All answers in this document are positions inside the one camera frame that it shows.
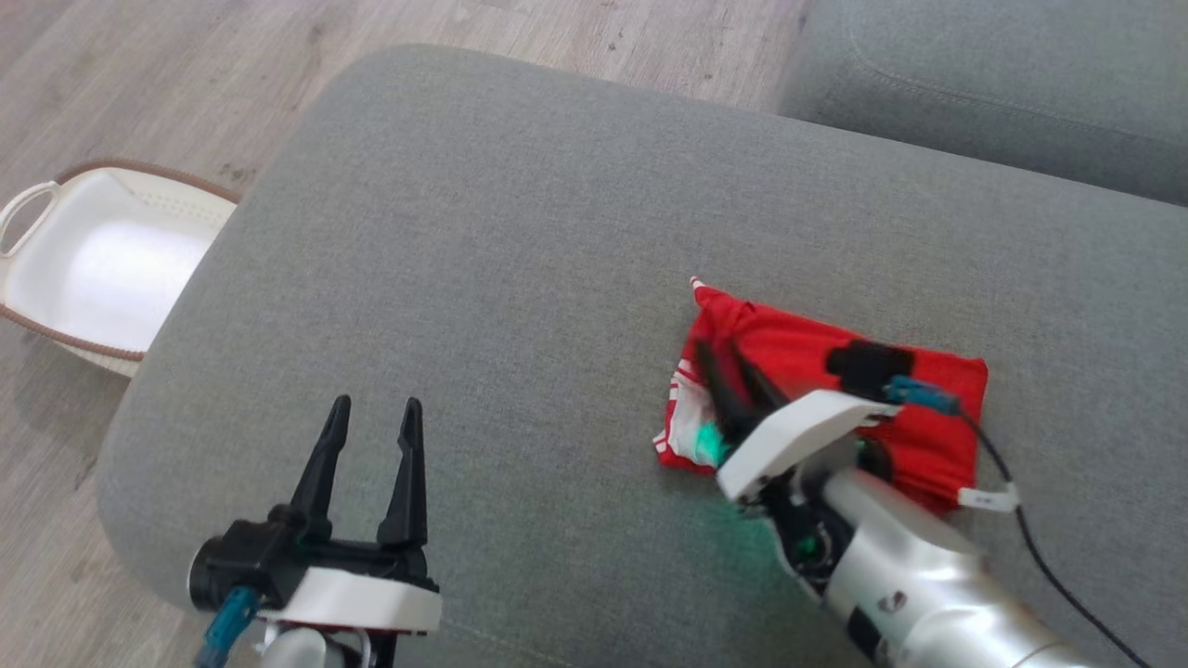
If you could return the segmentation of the grey sofa back cushion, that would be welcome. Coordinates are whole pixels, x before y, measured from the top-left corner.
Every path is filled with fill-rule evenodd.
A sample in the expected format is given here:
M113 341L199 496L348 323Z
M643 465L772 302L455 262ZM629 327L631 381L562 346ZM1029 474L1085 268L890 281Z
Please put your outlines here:
M811 0L778 111L1188 207L1188 0Z

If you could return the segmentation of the grey sofa seat cushion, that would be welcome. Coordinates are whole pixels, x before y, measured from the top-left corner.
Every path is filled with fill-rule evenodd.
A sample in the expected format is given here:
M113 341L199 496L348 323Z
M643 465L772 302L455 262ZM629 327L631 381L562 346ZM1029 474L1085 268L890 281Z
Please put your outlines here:
M762 521L652 439L689 279L988 364L1053 571L1188 668L1188 209L432 45L331 80L148 349L97 462L124 567L189 609L353 399L331 524L369 540L407 397L440 634L406 668L864 668Z

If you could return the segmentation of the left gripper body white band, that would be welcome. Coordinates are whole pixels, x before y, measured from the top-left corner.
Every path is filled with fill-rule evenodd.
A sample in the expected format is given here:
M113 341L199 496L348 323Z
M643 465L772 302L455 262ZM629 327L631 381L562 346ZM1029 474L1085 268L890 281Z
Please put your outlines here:
M331 541L303 554L303 579L283 606L263 606L271 623L426 635L440 629L443 597L421 546L391 548Z

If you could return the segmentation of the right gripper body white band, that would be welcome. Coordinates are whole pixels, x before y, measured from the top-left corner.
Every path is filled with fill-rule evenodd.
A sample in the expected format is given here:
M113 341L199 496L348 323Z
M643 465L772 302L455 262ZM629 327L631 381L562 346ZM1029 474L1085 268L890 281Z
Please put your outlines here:
M832 475L857 466L860 429L895 418L896 407L817 390L752 421L718 466L718 490L760 512L786 571L823 595L853 530L823 498Z

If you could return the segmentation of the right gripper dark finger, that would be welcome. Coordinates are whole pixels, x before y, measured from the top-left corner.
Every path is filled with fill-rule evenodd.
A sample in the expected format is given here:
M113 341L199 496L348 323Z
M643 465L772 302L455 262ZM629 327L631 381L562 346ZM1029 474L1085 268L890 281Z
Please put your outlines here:
M756 426L751 390L745 383L745 359L734 345L721 353L706 339L695 340L694 358L716 415L722 443L726 448L737 448Z
M731 360L734 361L737 376L742 384L740 415L751 421L762 421L772 412L786 407L790 398L754 361L751 361L737 345L729 346Z

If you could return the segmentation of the white laundry basket brown rim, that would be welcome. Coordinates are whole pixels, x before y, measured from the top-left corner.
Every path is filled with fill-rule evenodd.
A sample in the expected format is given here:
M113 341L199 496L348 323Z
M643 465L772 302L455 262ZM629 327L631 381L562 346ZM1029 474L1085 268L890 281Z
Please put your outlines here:
M140 160L89 160L0 209L0 319L134 377L240 196Z

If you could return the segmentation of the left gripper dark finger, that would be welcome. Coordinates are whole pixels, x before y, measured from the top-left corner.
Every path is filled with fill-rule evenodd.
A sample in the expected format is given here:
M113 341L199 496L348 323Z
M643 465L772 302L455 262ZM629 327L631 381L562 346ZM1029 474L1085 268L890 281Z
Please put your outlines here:
M290 502L293 515L303 519L303 536L307 541L322 542L331 538L329 504L339 455L347 443L352 399L347 393L331 402L329 415L321 435L307 461Z
M423 548L428 542L426 470L419 398L407 398L397 445L397 479L375 540L391 549Z

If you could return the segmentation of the red jersey with 23 print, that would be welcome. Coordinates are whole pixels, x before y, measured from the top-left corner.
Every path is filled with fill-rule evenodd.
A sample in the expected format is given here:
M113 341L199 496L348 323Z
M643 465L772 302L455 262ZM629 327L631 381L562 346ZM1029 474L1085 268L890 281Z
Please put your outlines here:
M726 291L691 278L699 314L680 351L666 395L665 427L653 445L657 459L671 470L704 475L714 470L699 450L699 434L713 417L710 398L694 361L694 345L708 340L718 351L735 344L742 357L775 380L790 398L816 389L838 389L826 371L830 349L858 339L838 326L794 315L758 302L738 300ZM879 441L895 465L895 487L944 515L956 510L962 489L975 486L977 439L958 418L925 407L905 407L895 420L861 429Z

